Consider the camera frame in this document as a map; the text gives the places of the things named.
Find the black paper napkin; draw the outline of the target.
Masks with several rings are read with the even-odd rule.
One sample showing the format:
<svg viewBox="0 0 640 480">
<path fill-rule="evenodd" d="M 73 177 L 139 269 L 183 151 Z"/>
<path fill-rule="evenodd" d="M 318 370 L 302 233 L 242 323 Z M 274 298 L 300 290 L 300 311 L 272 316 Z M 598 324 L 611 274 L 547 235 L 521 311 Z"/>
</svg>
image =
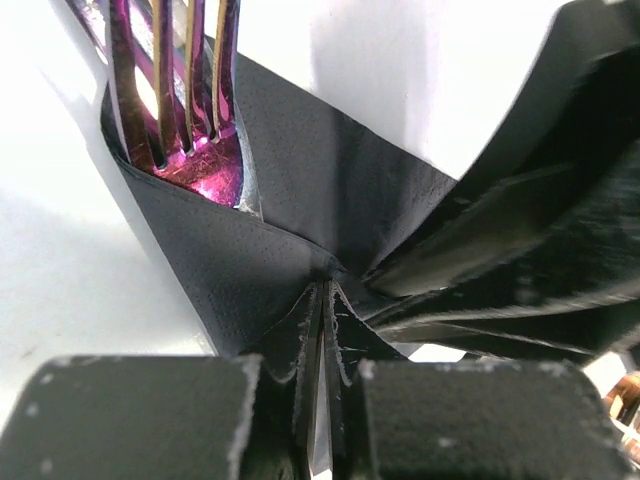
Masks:
<svg viewBox="0 0 640 480">
<path fill-rule="evenodd" d="M 317 277 L 359 277 L 395 250 L 454 180 L 247 57 L 237 101 L 262 214 L 215 204 L 128 164 L 109 101 L 105 141 L 217 352 L 256 343 Z"/>
</svg>

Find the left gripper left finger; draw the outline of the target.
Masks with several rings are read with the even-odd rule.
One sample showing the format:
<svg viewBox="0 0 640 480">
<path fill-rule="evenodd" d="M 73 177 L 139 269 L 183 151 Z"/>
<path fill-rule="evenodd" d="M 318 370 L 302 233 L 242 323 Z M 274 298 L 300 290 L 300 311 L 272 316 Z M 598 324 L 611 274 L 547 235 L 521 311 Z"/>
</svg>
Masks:
<svg viewBox="0 0 640 480">
<path fill-rule="evenodd" d="M 307 479 L 320 288 L 234 358 L 67 356 L 1 435 L 5 479 Z"/>
</svg>

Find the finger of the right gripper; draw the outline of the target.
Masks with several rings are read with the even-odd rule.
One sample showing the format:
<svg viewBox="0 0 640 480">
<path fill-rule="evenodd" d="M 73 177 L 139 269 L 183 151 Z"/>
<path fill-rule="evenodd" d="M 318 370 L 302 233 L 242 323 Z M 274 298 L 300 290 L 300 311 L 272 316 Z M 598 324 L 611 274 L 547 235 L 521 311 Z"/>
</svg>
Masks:
<svg viewBox="0 0 640 480">
<path fill-rule="evenodd" d="M 585 363 L 639 340 L 639 5 L 555 15 L 510 111 L 368 276 L 382 336 Z"/>
</svg>

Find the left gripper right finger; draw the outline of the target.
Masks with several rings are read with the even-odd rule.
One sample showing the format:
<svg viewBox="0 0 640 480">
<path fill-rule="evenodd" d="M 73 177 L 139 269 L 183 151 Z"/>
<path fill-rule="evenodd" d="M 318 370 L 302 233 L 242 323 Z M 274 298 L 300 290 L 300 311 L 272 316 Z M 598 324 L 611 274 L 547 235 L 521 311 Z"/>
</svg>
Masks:
<svg viewBox="0 0 640 480">
<path fill-rule="evenodd" d="M 323 292 L 337 479 L 626 479 L 597 390 L 567 362 L 414 363 Z"/>
</svg>

